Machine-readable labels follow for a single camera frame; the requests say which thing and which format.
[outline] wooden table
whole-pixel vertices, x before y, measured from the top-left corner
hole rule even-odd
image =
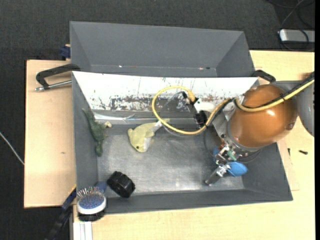
[[[315,70],[315,54],[311,52],[250,53],[254,66],[275,76],[277,81],[300,80],[305,73]],[[39,87],[37,72],[68,63],[27,61],[25,208],[60,206],[76,184],[71,88],[34,91]],[[68,79],[70,74],[52,77],[50,81]],[[77,235],[80,228],[85,228],[86,238],[82,232],[80,239],[94,240],[315,239],[314,141],[298,118],[285,142],[279,142],[293,201],[110,214],[85,226],[74,216],[74,233]]]

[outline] metal rod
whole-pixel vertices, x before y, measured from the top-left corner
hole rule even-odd
[[[58,83],[53,83],[53,84],[50,84],[47,86],[47,88],[51,89],[51,88],[55,88],[55,87],[59,87],[59,86],[64,86],[64,85],[67,85],[67,84],[71,84],[72,81],[71,80],[68,80],[68,81],[63,81],[63,82],[58,82]],[[45,88],[43,86],[41,87],[37,87],[35,88],[36,91],[43,91],[45,90]]]

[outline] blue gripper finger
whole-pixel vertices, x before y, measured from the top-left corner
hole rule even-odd
[[[244,175],[248,171],[248,168],[243,163],[237,161],[229,162],[228,165],[230,169],[228,169],[227,172],[233,177]]]

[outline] green toy dinosaur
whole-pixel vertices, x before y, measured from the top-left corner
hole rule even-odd
[[[95,140],[95,154],[101,157],[103,154],[103,142],[107,135],[104,133],[107,127],[111,127],[110,122],[106,121],[104,124],[95,120],[95,116],[91,110],[85,111],[82,109],[90,125],[90,132]]]

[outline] electrical cable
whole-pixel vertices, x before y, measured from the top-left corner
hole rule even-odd
[[[313,84],[314,82],[315,82],[315,72],[313,72],[310,76],[307,77],[306,80],[304,80],[302,83],[298,84],[296,87],[294,87],[293,89],[288,91],[286,94],[283,94],[283,95],[279,96],[278,98],[273,99],[273,100],[271,100],[267,103],[264,103],[260,106],[257,106],[257,107],[244,106],[240,103],[238,98],[235,99],[234,103],[240,110],[243,110],[246,112],[263,111],[263,110],[270,109],[270,108],[284,102],[284,100],[288,100],[288,99],[292,98],[293,96],[297,95],[299,92],[301,92],[302,90],[304,90],[305,88],[307,88],[308,86]]]
[[[299,18],[299,20],[304,24],[306,25],[309,29],[311,30],[314,30],[314,27],[312,27],[310,24],[308,24],[302,17],[301,17],[301,13],[300,13],[300,10],[303,9],[303,8],[306,8],[312,4],[315,3],[316,0],[312,0],[311,2],[309,3],[306,3],[306,4],[303,4],[305,1],[307,0],[296,0],[297,3],[295,6],[287,6],[287,5],[283,5],[283,4],[279,4],[279,3],[275,3],[273,2],[272,0],[264,0],[276,7],[280,7],[280,8],[285,8],[285,9],[292,9],[292,11],[285,17],[285,19],[282,21],[281,25],[280,25],[280,30],[284,28],[284,24],[285,22],[289,19],[289,17],[295,12],[297,17]],[[278,37],[279,37],[279,41],[280,41],[280,45],[285,47],[287,50],[289,51],[293,51],[293,52],[296,52],[296,51],[305,51],[305,52],[311,52],[314,50],[314,47],[308,49],[309,45],[310,45],[310,40],[309,40],[309,37],[307,35],[307,33],[301,29],[301,28],[295,28],[295,30],[298,30],[300,31],[304,36],[305,36],[305,42],[303,42],[303,46],[299,47],[299,48],[292,48],[292,47],[289,47],[285,42],[283,42],[280,38],[280,33],[278,32]]]
[[[151,103],[151,107],[152,107],[152,111],[154,113],[154,116],[166,127],[168,127],[169,129],[177,132],[177,133],[181,133],[181,134],[185,134],[185,135],[197,135],[197,134],[200,134],[202,133],[204,130],[207,129],[207,127],[212,123],[212,120],[214,119],[214,116],[216,115],[216,113],[218,111],[220,111],[221,108],[224,108],[228,103],[230,103],[232,101],[232,99],[228,98],[224,101],[222,101],[213,111],[212,113],[210,114],[208,120],[205,122],[204,126],[201,127],[200,129],[198,130],[195,130],[195,131],[185,131],[185,130],[180,130],[180,129],[177,129],[173,126],[171,126],[170,124],[168,124],[167,122],[165,122],[157,113],[156,111],[156,108],[155,108],[155,103],[156,103],[156,100],[157,100],[157,97],[162,94],[163,92],[167,91],[167,90],[170,90],[170,89],[183,89],[185,91],[187,91],[188,93],[188,98],[190,99],[191,102],[195,102],[196,101],[196,97],[195,95],[193,94],[193,92],[191,90],[189,90],[188,88],[184,87],[184,86],[178,86],[178,85],[174,85],[174,86],[168,86],[168,87],[165,87],[163,89],[161,89],[160,91],[158,91],[155,96],[153,97],[152,99],[152,103]]]
[[[178,97],[180,94],[185,94],[186,93],[184,91],[179,91],[177,92],[175,95],[173,95],[170,99],[168,99],[168,101],[163,105],[162,109],[160,110],[160,114],[162,113],[162,111],[164,110],[164,108],[166,106],[168,106],[168,104],[174,100],[175,97]],[[176,137],[185,137],[185,135],[180,135],[180,134],[177,134],[175,133],[174,131],[170,131],[165,125],[162,126],[169,134],[173,135],[173,136],[176,136]]]
[[[19,159],[21,164],[25,165],[24,161],[21,159],[21,157],[18,155],[17,151],[15,151],[14,147],[11,145],[11,143],[7,140],[7,138],[2,134],[0,131],[0,136],[4,139],[4,141],[8,144],[12,152],[15,154],[15,156]]]

